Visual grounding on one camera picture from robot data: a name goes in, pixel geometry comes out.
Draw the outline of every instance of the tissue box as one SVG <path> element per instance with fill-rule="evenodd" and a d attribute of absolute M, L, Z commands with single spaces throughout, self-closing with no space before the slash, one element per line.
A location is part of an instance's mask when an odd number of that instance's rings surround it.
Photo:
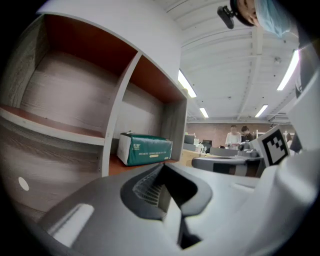
<path fill-rule="evenodd" d="M 171 158 L 172 141 L 151 135 L 121 133 L 116 155 L 126 166 L 162 162 Z"/>

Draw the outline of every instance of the white ceiling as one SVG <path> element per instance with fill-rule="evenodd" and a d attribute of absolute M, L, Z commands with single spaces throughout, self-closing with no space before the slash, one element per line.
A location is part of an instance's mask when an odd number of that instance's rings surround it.
<path fill-rule="evenodd" d="M 298 39 L 250 28 L 234 19 L 230 30 L 217 15 L 228 0 L 154 0 L 182 30 L 180 69 L 197 97 L 188 106 L 188 122 L 265 122 L 295 97 L 299 67 L 283 91 L 277 91 Z M 262 105 L 269 107 L 254 118 Z M 199 108 L 205 108 L 204 119 Z"/>

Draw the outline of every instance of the wooden shelf board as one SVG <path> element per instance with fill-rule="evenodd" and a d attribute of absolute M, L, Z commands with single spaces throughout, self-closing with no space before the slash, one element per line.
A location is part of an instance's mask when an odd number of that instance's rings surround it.
<path fill-rule="evenodd" d="M 89 61 L 118 77 L 138 52 L 120 38 L 74 18 L 46 14 L 44 22 L 51 49 Z"/>
<path fill-rule="evenodd" d="M 165 104 L 186 98 L 176 85 L 145 56 L 140 58 L 130 82 Z"/>
<path fill-rule="evenodd" d="M 51 137 L 100 146 L 105 143 L 105 138 L 99 131 L 46 119 L 16 107 L 0 105 L 0 116 L 18 126 Z"/>
<path fill-rule="evenodd" d="M 177 161 L 174 160 L 167 160 L 167 161 L 163 161 L 163 162 L 159 162 L 158 164 L 161 163 L 177 163 Z M 147 166 L 149 164 L 145 164 L 145 165 L 137 165 L 137 166 L 126 166 L 118 157 L 116 154 L 111 154 L 110 155 L 110 159 L 109 159 L 109 176 L 111 175 L 118 175 L 120 173 L 124 173 L 127 171 L 131 171 L 133 169 L 136 168 L 140 168 L 143 166 Z"/>

